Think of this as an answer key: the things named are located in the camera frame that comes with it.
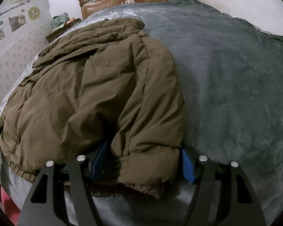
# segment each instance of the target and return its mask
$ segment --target wallpaper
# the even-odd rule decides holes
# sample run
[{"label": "wallpaper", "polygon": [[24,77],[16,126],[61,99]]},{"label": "wallpaper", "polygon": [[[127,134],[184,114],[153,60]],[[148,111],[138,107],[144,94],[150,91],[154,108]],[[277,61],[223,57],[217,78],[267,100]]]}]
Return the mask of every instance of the wallpaper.
[{"label": "wallpaper", "polygon": [[48,45],[45,25],[20,39],[0,57],[0,105],[30,61]]}]

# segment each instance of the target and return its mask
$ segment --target bed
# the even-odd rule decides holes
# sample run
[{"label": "bed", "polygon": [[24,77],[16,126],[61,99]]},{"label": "bed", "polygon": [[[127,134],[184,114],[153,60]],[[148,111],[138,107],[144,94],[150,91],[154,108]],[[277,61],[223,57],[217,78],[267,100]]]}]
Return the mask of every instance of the bed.
[{"label": "bed", "polygon": [[[271,225],[283,210],[283,36],[263,33],[197,0],[125,1],[79,0],[84,21],[65,34],[104,19],[142,20],[144,31],[174,56],[186,101],[184,142],[213,161],[238,161]],[[0,113],[37,58],[4,98]],[[0,183],[22,208],[32,184],[9,168],[1,151]],[[179,225],[193,190],[178,181],[162,200],[94,201],[105,225]],[[65,198],[70,222],[76,224],[67,191]]]}]

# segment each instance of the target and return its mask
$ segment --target yellow flower cat sticker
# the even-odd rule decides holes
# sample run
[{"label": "yellow flower cat sticker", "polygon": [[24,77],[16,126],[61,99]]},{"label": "yellow flower cat sticker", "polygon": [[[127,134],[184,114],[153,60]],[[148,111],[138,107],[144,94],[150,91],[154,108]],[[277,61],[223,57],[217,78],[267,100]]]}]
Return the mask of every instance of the yellow flower cat sticker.
[{"label": "yellow flower cat sticker", "polygon": [[31,7],[29,10],[28,10],[28,16],[30,19],[32,20],[35,20],[37,19],[39,16],[40,16],[40,9],[37,8],[37,7]]}]

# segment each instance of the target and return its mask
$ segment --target red cloth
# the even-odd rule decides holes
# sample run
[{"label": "red cloth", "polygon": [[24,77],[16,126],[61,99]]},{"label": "red cloth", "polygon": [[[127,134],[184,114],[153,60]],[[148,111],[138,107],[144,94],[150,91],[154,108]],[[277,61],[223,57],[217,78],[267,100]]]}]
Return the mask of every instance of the red cloth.
[{"label": "red cloth", "polygon": [[4,213],[14,225],[17,225],[21,211],[2,187],[1,187],[1,200],[2,200]]}]

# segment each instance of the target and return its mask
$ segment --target blue gripper pad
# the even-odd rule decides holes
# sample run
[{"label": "blue gripper pad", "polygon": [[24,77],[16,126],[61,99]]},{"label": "blue gripper pad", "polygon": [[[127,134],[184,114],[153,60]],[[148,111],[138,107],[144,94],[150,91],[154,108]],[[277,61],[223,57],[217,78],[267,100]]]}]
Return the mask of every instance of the blue gripper pad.
[{"label": "blue gripper pad", "polygon": [[188,180],[190,183],[195,183],[196,178],[194,175],[194,165],[184,149],[181,149],[181,153],[182,153],[182,169],[183,169],[184,178]]},{"label": "blue gripper pad", "polygon": [[103,169],[107,161],[107,156],[110,151],[112,139],[107,138],[102,146],[100,147],[99,152],[97,153],[95,159],[92,162],[92,169],[90,179],[95,181],[99,179],[103,174]]}]

